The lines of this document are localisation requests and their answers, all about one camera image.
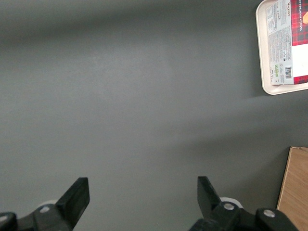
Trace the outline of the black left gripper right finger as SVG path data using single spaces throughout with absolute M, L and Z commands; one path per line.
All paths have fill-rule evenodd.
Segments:
M 296 231 L 297 227 L 281 211 L 258 208 L 247 212 L 232 201 L 223 201 L 206 176 L 197 179 L 197 201 L 203 218 L 191 231 Z

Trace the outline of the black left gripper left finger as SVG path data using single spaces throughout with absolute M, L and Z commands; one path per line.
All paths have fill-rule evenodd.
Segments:
M 2 231 L 72 231 L 90 202 L 89 180 L 78 178 L 56 202 L 45 202 L 25 217 L 0 214 Z

